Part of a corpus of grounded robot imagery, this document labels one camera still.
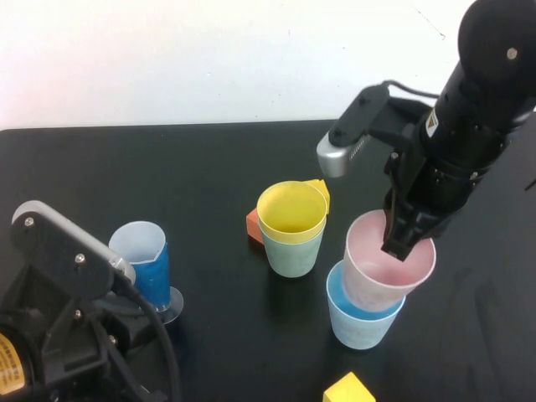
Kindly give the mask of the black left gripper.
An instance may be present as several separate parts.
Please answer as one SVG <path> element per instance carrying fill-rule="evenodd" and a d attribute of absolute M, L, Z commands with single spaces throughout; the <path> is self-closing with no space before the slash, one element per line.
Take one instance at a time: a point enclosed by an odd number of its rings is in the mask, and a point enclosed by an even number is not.
<path fill-rule="evenodd" d="M 129 365 L 155 337 L 142 311 L 77 300 L 27 266 L 1 303 L 1 399 L 165 401 Z"/>

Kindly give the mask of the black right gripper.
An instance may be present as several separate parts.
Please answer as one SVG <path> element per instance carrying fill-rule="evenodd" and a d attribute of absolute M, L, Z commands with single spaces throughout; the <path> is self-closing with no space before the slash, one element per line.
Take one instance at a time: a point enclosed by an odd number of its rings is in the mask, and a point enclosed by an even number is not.
<path fill-rule="evenodd" d="M 501 156 L 509 119 L 499 111 L 438 104 L 411 132 L 410 144 L 385 167 L 391 190 L 381 250 L 405 261 L 419 241 L 441 237 L 446 223 Z"/>

